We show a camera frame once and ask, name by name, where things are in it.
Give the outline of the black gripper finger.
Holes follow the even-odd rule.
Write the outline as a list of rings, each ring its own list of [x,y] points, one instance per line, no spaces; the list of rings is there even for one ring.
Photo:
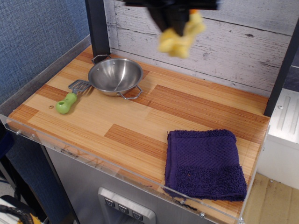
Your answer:
[[[186,23],[189,21],[189,9],[170,8],[168,10],[168,19],[170,27],[173,28],[179,36],[183,36]]]
[[[165,14],[166,7],[148,7],[149,14],[156,23],[161,32],[169,28],[167,16]]]

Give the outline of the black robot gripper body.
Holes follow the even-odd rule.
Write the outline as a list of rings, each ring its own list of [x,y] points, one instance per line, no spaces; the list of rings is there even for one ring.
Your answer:
[[[181,7],[186,9],[218,10],[218,0],[124,0],[126,6],[163,8]]]

